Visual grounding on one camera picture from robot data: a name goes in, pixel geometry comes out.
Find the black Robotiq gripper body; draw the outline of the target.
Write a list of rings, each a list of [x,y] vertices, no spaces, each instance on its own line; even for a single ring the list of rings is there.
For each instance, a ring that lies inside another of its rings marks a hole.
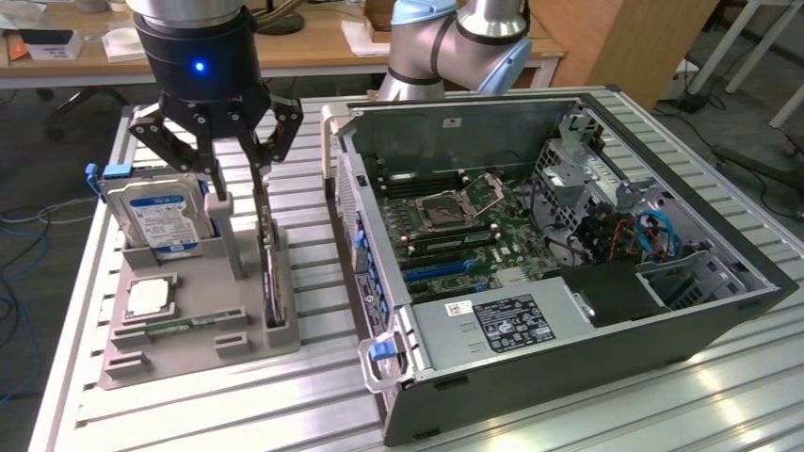
[[[202,28],[167,27],[135,16],[163,92],[162,112],[191,133],[202,130],[197,116],[207,114],[206,126],[215,139],[235,136],[231,111],[254,128],[270,109],[253,23],[247,11],[223,24]]]

